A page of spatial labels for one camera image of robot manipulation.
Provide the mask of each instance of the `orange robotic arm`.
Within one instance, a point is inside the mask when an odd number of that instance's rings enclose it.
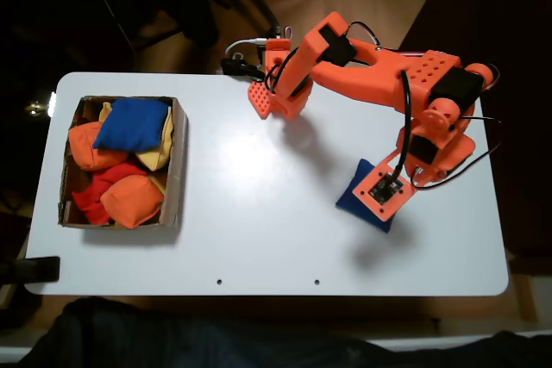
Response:
[[[281,111],[291,119],[305,106],[314,81],[345,97],[407,111],[407,119],[409,115],[414,119],[404,164],[409,176],[416,175],[418,185],[388,165],[403,150],[403,128],[397,149],[354,189],[354,194],[386,221],[419,186],[442,180],[474,152],[474,142],[464,134],[469,120],[462,117],[474,112],[475,100],[492,82],[492,71],[480,64],[462,69],[458,57],[436,51],[404,56],[348,39],[348,28],[333,12],[291,53],[290,40],[270,40],[265,86],[254,83],[249,99],[263,118],[271,111]],[[354,59],[369,66],[344,67]],[[406,92],[409,108],[405,107]]]

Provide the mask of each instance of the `blue bean bag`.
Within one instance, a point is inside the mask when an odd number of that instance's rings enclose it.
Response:
[[[155,99],[119,98],[92,146],[129,153],[157,148],[168,110],[166,103]]]
[[[369,161],[361,159],[351,183],[348,185],[339,200],[337,200],[336,207],[348,211],[362,220],[373,224],[375,227],[380,228],[384,232],[389,233],[393,218],[395,216],[393,215],[388,221],[380,220],[377,215],[372,213],[372,211],[370,211],[370,209],[353,194],[354,188],[359,185],[364,178],[366,178],[371,170],[373,170],[373,165]]]

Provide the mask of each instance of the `orange 3d printed part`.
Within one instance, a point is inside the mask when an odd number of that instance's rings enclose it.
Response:
[[[349,39],[348,29],[333,12],[293,51],[289,39],[269,40],[267,76],[264,84],[251,85],[249,100],[263,119],[270,112],[292,119],[304,108],[316,82],[345,97],[406,113],[409,135],[405,137],[403,128],[397,148],[353,191],[378,218],[387,221],[417,190],[443,180],[472,155],[475,143],[464,134],[470,122],[467,117],[493,75],[481,64],[462,68],[460,58],[447,53],[401,53],[384,49],[378,42]],[[367,66],[344,67],[354,60]],[[399,154],[405,156],[402,163],[416,184],[389,166]]]

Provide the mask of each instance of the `cardboard box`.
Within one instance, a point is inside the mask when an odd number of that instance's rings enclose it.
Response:
[[[83,97],[72,118],[70,128],[87,122],[97,121],[102,104],[113,103],[118,97]],[[183,186],[185,180],[185,157],[187,147],[188,118],[179,104],[179,100],[172,97],[134,97],[141,99],[157,99],[172,107],[172,148],[168,165],[152,172],[151,175],[159,182],[166,185],[165,201],[161,205],[160,212],[140,225],[138,228],[177,228],[180,225]],[[65,157],[61,177],[60,202],[58,204],[58,223],[67,228],[104,228],[120,229],[116,225],[98,226],[90,224],[85,215],[78,209],[73,201],[74,191],[83,191],[91,183],[91,173],[85,172],[75,163],[69,140],[66,140]]]

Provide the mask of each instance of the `white table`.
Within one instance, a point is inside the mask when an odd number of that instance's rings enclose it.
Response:
[[[60,280],[28,289],[47,295],[492,296],[506,288],[488,159],[451,184],[416,194],[384,234],[335,202],[361,158],[377,164],[394,148],[404,116],[315,85],[300,118],[262,121],[247,93],[248,82],[217,75],[62,78],[27,251],[29,258],[60,256]],[[88,95],[181,102],[190,129],[179,231],[57,224],[67,129],[78,100]],[[476,153],[487,149],[482,122],[472,122],[467,133]]]

